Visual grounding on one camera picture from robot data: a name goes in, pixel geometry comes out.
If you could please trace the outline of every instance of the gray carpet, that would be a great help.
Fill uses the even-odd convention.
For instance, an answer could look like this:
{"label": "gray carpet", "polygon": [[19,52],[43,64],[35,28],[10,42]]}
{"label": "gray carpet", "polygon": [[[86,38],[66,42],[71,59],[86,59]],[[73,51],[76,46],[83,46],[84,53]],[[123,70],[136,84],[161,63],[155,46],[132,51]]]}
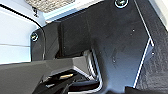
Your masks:
{"label": "gray carpet", "polygon": [[155,47],[144,62],[136,88],[168,93],[168,33],[148,0],[137,0]]}

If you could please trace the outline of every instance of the dark carpet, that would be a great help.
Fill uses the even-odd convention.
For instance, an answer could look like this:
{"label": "dark carpet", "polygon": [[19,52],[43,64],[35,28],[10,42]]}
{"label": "dark carpet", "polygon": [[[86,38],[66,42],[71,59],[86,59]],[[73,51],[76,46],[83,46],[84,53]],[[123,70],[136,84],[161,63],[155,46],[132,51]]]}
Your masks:
{"label": "dark carpet", "polygon": [[155,47],[144,62],[136,88],[168,93],[168,33],[148,0],[137,0]]}

